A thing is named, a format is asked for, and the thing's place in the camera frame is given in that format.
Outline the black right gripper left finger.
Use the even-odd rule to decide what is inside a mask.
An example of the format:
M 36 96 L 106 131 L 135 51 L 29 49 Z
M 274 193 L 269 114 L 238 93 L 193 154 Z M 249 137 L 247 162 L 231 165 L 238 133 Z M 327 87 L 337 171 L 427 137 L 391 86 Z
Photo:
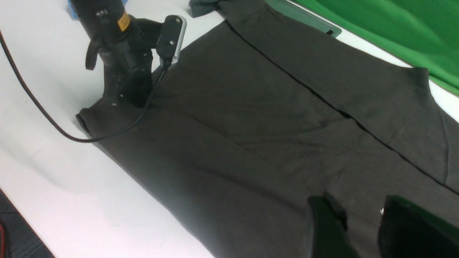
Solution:
M 347 235 L 345 209 L 332 195 L 310 196 L 307 202 L 307 257 L 358 258 Z

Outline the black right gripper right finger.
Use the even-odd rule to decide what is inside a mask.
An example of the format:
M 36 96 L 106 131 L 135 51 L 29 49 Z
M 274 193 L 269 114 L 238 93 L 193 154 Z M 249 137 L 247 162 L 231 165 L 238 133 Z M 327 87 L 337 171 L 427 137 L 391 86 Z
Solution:
M 382 258 L 457 258 L 459 230 L 411 201 L 389 195 L 378 246 Z

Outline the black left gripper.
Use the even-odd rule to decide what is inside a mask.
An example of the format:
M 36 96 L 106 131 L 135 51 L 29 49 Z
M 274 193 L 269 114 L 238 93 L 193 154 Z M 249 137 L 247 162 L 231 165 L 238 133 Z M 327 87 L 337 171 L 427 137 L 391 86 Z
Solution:
M 85 67 L 95 68 L 97 58 L 103 62 L 104 91 L 102 101 L 110 106 L 129 103 L 145 105 L 152 88 L 152 50 L 156 48 L 162 23 L 148 19 L 131 19 L 121 34 L 109 34 L 101 28 L 90 36 Z

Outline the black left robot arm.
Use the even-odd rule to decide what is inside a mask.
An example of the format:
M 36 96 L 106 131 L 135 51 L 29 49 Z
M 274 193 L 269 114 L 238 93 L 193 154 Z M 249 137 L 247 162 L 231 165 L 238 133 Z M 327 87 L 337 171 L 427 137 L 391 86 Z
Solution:
M 94 70 L 102 61 L 103 99 L 111 105 L 144 106 L 162 23 L 128 15 L 121 0 L 72 0 L 70 5 L 90 38 L 85 68 Z

